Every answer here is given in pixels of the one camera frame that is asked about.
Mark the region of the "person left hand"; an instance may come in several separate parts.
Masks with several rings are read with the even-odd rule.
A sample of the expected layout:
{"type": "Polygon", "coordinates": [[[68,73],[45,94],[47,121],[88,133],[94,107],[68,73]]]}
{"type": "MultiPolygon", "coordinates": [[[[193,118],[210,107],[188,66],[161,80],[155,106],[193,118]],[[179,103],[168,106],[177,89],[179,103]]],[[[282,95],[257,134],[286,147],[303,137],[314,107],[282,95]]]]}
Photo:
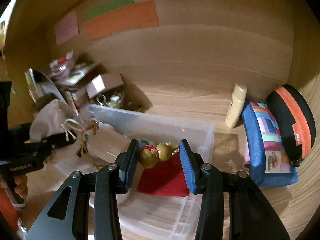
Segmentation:
{"type": "Polygon", "coordinates": [[[26,174],[22,174],[14,177],[16,184],[15,192],[23,199],[26,199],[28,196],[28,177],[26,174]]]}

